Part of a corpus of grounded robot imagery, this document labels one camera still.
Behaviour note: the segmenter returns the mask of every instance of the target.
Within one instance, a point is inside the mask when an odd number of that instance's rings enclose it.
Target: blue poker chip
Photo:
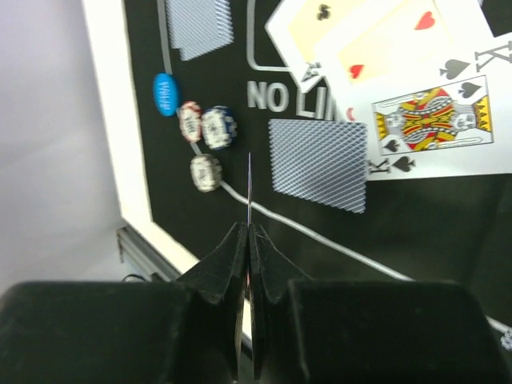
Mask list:
[[[227,148],[236,137],[236,123],[229,109],[214,106],[202,115],[202,136],[212,150]]]
[[[157,74],[153,81],[154,103],[163,116],[176,114],[180,105],[178,84],[170,74]]]
[[[225,114],[227,129],[230,133],[231,139],[234,139],[237,137],[237,123],[234,120],[233,113],[231,112],[231,109],[227,106],[214,106],[214,108],[217,108],[218,110],[222,110]]]

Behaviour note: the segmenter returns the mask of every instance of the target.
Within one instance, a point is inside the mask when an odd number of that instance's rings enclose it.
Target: poker table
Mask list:
[[[161,2],[84,2],[125,220],[187,271],[245,220],[251,152],[253,220],[311,277],[457,282],[480,301],[501,337],[512,326],[509,174],[368,182],[363,214],[273,190],[269,120],[339,118],[324,82],[298,92],[268,38],[264,25],[277,4],[230,2],[234,42],[182,62],[162,38]],[[510,20],[510,9],[497,4],[484,2],[496,35]],[[177,117],[162,116],[154,104],[153,82],[162,72],[172,73],[182,100],[232,109],[237,141],[220,151],[198,144],[222,164],[225,187],[207,194],[194,187],[194,149]],[[245,315],[250,336],[247,308]],[[512,362],[512,352],[503,353]]]

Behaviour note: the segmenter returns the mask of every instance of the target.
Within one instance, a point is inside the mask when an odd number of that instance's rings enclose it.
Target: red and white poker chip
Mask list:
[[[196,102],[184,102],[179,110],[179,128],[188,142],[201,140],[202,111]]]

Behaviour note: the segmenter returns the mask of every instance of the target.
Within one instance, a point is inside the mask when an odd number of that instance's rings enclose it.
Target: card deck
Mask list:
[[[371,27],[405,0],[283,0],[266,30],[301,92],[321,78],[314,45],[336,25],[349,21],[361,31]]]
[[[204,42],[180,49],[183,61],[191,60],[212,50],[222,48],[233,42],[233,27],[231,25],[231,10],[229,0],[215,1],[215,14],[217,17],[218,35]]]
[[[183,61],[233,42],[229,0],[167,0],[171,46]]]
[[[360,86],[354,116],[369,127],[369,180],[512,172],[512,34]]]
[[[269,131],[274,190],[354,213],[364,212],[363,124],[272,119]]]
[[[414,64],[492,39],[475,0],[405,0],[369,30],[338,24],[315,46],[326,80],[343,113],[355,88]]]

